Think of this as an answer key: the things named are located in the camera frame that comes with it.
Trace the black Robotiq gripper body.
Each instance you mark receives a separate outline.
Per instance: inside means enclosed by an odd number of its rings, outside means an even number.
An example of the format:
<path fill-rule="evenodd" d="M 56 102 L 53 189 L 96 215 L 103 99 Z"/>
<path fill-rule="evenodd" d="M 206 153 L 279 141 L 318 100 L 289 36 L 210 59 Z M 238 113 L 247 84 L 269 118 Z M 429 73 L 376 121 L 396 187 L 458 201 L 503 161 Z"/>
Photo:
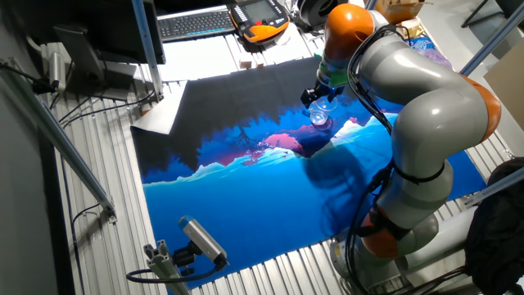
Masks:
<path fill-rule="evenodd" d="M 335 98 L 336 96 L 343 94 L 344 88 L 344 86 L 330 87 L 323 84 L 320 80 L 317 80 L 314 86 L 314 96 L 316 98 Z"/>

